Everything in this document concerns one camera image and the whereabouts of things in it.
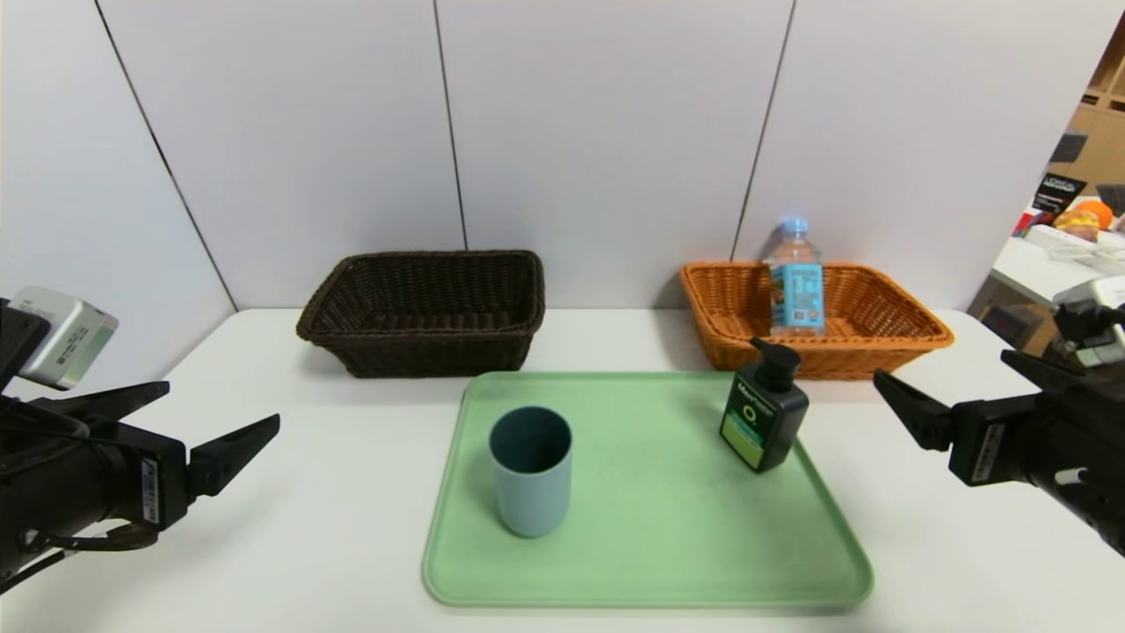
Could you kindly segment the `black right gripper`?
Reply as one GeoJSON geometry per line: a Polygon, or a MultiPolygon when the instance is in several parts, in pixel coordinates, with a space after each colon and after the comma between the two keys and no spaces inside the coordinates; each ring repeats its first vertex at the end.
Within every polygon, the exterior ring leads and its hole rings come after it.
{"type": "Polygon", "coordinates": [[[968,486],[1035,486],[1094,530],[1117,554],[1122,527],[1122,394],[1100,377],[1044,358],[1004,350],[1002,363],[1042,391],[948,406],[876,369],[886,406],[924,450],[946,452],[958,440],[951,472],[968,486]]]}

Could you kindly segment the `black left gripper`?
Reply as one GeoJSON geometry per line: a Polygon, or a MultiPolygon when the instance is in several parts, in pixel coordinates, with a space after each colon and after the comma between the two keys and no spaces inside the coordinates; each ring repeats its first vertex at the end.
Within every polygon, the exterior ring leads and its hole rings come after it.
{"type": "Polygon", "coordinates": [[[188,450],[124,417],[170,392],[166,381],[124,386],[32,406],[79,422],[62,433],[17,422],[3,458],[3,578],[29,579],[76,553],[156,544],[199,497],[216,497],[273,440],[281,417],[188,450]]]}

